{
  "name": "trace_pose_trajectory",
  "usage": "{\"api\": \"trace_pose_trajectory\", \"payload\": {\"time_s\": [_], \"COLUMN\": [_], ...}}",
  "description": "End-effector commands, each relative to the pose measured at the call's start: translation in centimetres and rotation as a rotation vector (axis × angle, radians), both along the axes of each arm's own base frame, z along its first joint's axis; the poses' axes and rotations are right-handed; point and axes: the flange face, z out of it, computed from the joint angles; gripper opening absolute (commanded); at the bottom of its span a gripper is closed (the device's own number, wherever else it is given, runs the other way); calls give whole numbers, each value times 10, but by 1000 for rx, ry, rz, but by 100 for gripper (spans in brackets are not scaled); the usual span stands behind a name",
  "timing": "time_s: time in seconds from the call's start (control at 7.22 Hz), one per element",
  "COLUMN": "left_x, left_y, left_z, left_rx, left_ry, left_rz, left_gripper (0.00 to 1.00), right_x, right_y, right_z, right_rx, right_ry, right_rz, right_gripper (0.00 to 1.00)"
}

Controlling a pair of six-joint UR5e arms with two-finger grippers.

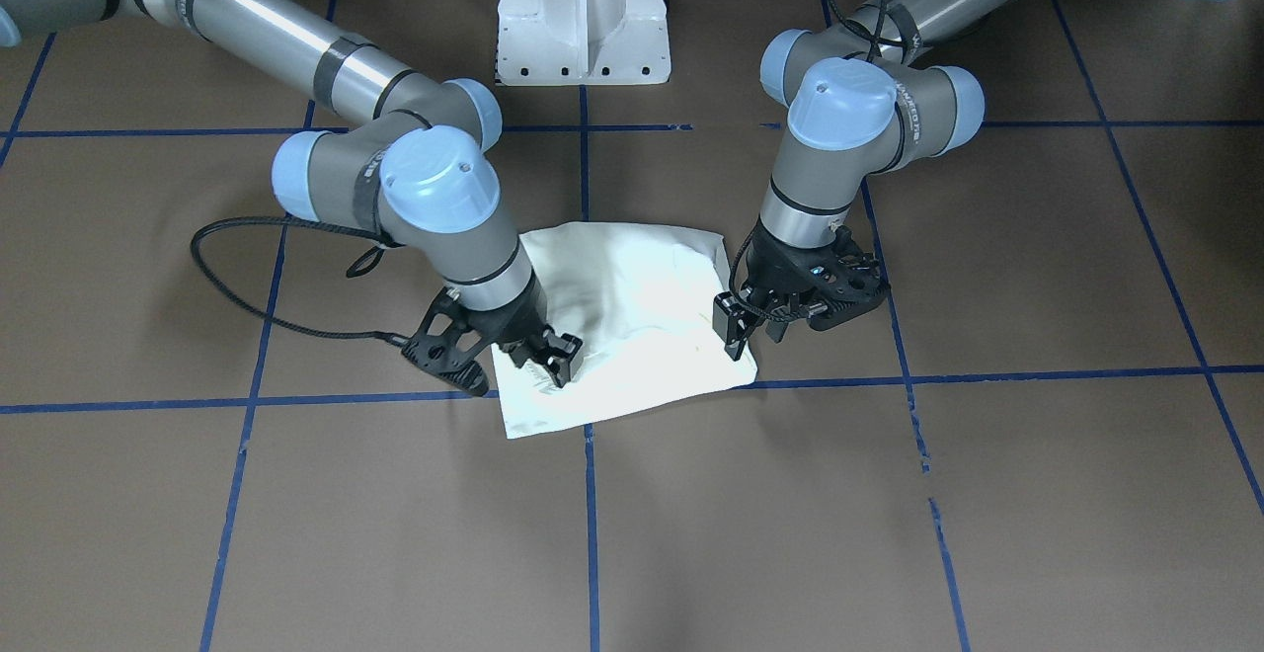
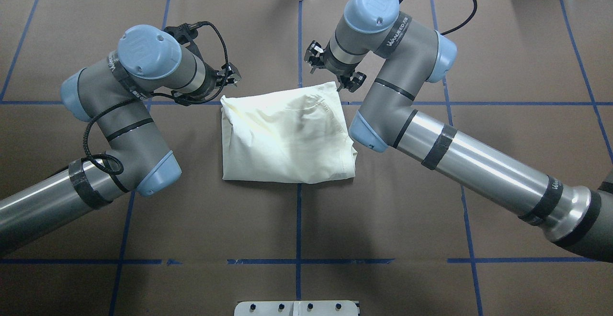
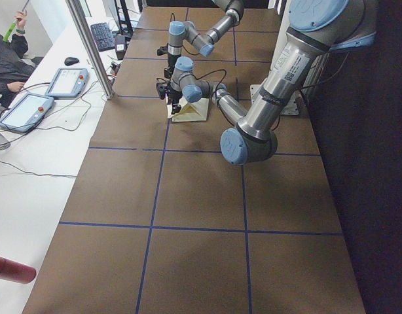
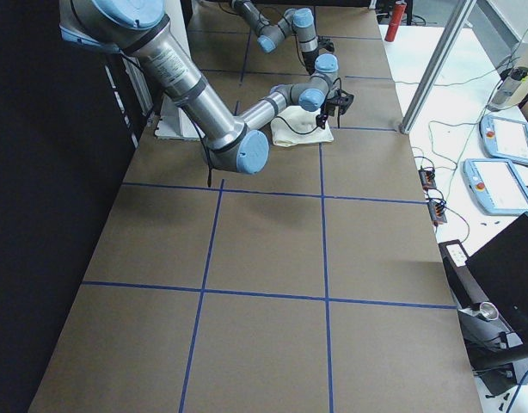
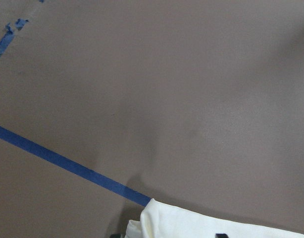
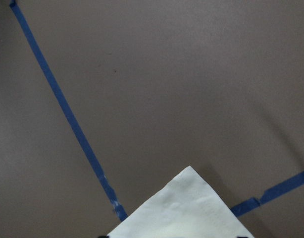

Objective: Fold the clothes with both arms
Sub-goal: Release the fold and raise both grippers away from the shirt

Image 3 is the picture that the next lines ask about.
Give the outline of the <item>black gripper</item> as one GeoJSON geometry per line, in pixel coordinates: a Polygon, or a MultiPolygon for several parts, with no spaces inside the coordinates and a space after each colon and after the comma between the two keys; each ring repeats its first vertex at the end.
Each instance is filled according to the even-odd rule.
{"type": "Polygon", "coordinates": [[[181,99],[181,92],[176,90],[169,90],[168,92],[168,104],[171,105],[171,113],[177,114],[181,111],[181,105],[179,101],[181,99]]]}
{"type": "Polygon", "coordinates": [[[173,73],[174,73],[174,67],[177,61],[177,56],[168,54],[168,67],[164,68],[164,77],[168,80],[171,79],[173,73]]]}

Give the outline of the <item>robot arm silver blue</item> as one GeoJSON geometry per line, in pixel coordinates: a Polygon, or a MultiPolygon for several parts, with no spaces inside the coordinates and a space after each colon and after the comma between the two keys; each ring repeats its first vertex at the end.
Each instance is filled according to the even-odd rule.
{"type": "Polygon", "coordinates": [[[315,59],[330,52],[372,45],[378,2],[292,1],[288,8],[287,43],[248,109],[223,83],[196,78],[193,61],[181,53],[183,43],[189,43],[201,55],[209,56],[219,39],[240,23],[243,1],[218,1],[217,6],[225,15],[205,35],[197,32],[190,21],[170,22],[168,66],[164,70],[167,83],[158,86],[158,94],[171,107],[172,114],[181,111],[181,99],[188,103],[211,99],[231,124],[220,140],[225,160],[234,165],[260,162],[275,153],[278,142],[272,125],[293,93],[303,87],[315,59]]]}
{"type": "Polygon", "coordinates": [[[214,49],[214,45],[232,27],[238,26],[244,15],[244,1],[239,0],[217,0],[212,1],[219,7],[224,16],[211,26],[205,33],[197,30],[194,22],[171,21],[169,24],[168,43],[163,51],[167,54],[168,66],[164,69],[164,77],[171,79],[174,69],[177,67],[177,59],[182,55],[183,43],[187,41],[203,57],[208,57],[214,49]]]}

